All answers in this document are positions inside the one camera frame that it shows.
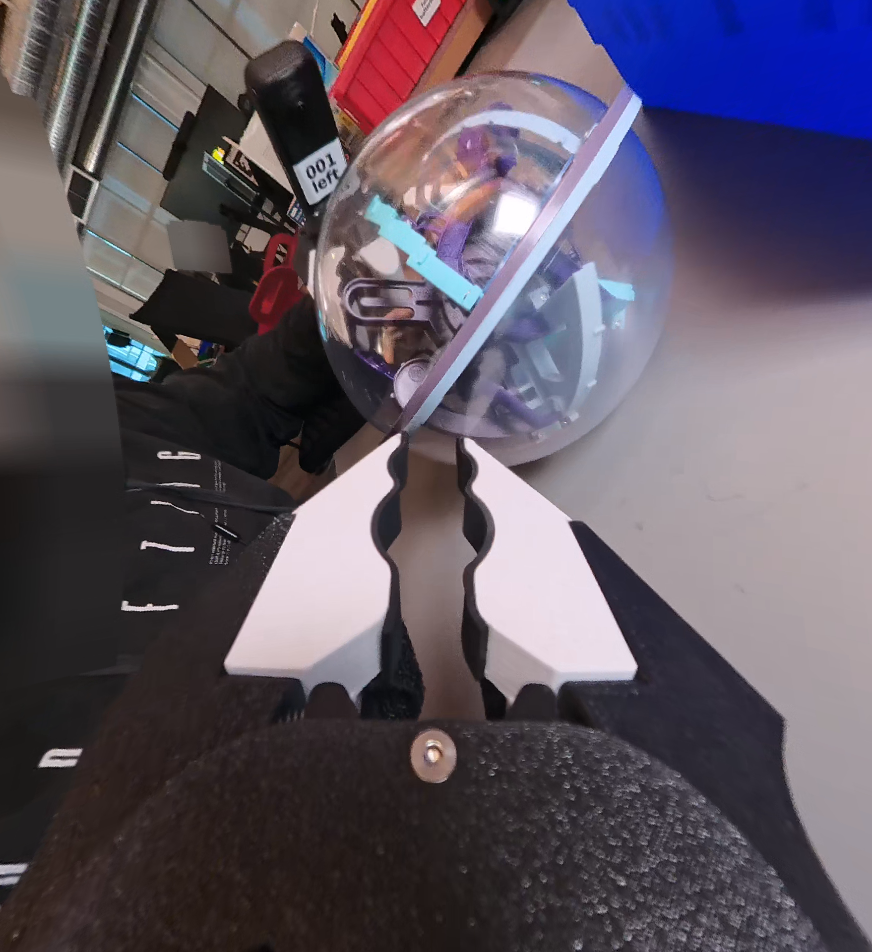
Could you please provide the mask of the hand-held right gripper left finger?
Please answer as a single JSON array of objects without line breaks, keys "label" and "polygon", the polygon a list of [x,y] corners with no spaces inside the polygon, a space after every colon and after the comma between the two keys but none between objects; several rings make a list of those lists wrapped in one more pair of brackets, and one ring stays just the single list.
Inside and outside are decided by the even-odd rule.
[{"label": "hand-held right gripper left finger", "polygon": [[406,435],[385,439],[303,503],[224,661],[234,676],[337,684],[358,704],[394,659],[401,621],[389,548],[401,528]]}]

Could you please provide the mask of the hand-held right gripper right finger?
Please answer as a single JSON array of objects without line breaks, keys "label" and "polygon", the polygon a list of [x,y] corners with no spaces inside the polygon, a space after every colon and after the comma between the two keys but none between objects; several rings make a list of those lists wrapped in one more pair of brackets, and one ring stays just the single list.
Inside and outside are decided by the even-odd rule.
[{"label": "hand-held right gripper right finger", "polygon": [[531,685],[627,684],[637,662],[588,564],[576,525],[472,439],[456,444],[463,529],[462,642],[488,708]]}]

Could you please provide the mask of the clear maze ball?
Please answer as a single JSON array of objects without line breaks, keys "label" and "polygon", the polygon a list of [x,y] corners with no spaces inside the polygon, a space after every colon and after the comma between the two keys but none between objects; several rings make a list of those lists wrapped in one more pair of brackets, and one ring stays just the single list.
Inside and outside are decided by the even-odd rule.
[{"label": "clear maze ball", "polygon": [[547,75],[466,76],[409,100],[330,198],[310,290],[331,365],[384,434],[514,468],[615,411],[668,312],[672,250],[635,123]]}]

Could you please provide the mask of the person's left forearm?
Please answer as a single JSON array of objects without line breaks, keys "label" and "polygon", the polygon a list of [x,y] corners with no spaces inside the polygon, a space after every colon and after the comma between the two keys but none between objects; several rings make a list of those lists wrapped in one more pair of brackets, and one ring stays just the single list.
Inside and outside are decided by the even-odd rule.
[{"label": "person's left forearm", "polygon": [[154,396],[152,420],[169,439],[263,480],[292,443],[300,468],[319,472],[365,423],[331,368],[311,297],[213,365],[169,378]]}]

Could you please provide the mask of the red plastic bin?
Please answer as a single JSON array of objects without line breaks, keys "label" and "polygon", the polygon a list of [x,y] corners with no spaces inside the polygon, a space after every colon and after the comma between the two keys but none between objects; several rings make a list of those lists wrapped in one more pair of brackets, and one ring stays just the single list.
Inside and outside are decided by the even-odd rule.
[{"label": "red plastic bin", "polygon": [[454,78],[494,14],[490,1],[370,1],[337,55],[330,98],[370,133],[414,95]]}]

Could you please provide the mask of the person's black printed hoodie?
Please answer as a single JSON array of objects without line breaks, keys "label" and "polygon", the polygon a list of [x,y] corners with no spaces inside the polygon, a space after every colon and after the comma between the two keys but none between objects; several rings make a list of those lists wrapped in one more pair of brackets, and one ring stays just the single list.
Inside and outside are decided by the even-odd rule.
[{"label": "person's black printed hoodie", "polygon": [[292,506],[169,439],[157,386],[0,470],[0,902],[157,636]]}]

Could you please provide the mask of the blue plastic bin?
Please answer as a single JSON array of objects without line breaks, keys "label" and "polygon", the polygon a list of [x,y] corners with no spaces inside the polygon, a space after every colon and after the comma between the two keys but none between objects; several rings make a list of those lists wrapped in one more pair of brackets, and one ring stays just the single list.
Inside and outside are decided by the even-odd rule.
[{"label": "blue plastic bin", "polygon": [[872,140],[872,1],[570,5],[650,108]]}]

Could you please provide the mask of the red handled basket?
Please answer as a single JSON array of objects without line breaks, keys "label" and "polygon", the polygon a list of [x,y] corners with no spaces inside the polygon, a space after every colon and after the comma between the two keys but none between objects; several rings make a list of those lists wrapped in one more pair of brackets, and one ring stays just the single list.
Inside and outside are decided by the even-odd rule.
[{"label": "red handled basket", "polygon": [[249,303],[259,336],[277,327],[290,309],[311,295],[295,267],[299,244],[299,235],[279,233],[265,247],[263,273]]}]

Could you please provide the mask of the silver air duct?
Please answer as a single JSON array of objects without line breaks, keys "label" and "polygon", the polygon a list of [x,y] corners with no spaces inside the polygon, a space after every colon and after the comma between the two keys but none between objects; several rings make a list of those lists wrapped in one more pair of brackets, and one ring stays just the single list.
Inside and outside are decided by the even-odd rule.
[{"label": "silver air duct", "polygon": [[62,179],[97,175],[159,3],[6,2],[0,65],[36,102]]}]

